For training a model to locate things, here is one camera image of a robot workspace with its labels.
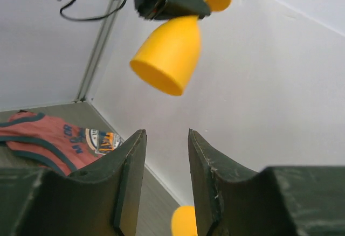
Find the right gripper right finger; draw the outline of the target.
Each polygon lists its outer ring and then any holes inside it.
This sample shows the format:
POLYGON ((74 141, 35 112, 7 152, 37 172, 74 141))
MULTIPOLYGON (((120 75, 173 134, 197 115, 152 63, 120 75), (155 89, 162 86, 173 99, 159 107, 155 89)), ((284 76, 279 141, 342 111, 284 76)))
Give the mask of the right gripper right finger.
POLYGON ((253 171, 189 130, 199 235, 344 235, 343 166, 253 171))

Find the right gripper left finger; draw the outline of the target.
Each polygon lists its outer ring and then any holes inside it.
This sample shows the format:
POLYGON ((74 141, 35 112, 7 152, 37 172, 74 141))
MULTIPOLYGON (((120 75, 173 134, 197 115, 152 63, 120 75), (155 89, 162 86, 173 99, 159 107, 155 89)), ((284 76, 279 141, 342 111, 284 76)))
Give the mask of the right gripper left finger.
POLYGON ((1 235, 135 235, 147 134, 62 176, 45 168, 1 169, 1 235))

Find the orange goblet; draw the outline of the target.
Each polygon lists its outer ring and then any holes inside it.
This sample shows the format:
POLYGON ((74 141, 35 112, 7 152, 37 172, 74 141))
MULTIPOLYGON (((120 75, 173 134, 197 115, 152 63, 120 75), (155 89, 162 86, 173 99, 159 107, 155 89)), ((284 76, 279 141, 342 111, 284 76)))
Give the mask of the orange goblet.
POLYGON ((195 208, 190 205, 178 207, 171 218, 172 236, 197 236, 195 208))
MULTIPOLYGON (((212 12, 224 11, 232 0, 204 0, 212 12)), ((197 66, 201 52, 198 16, 163 20, 130 61, 132 70, 152 87, 181 96, 197 66)))

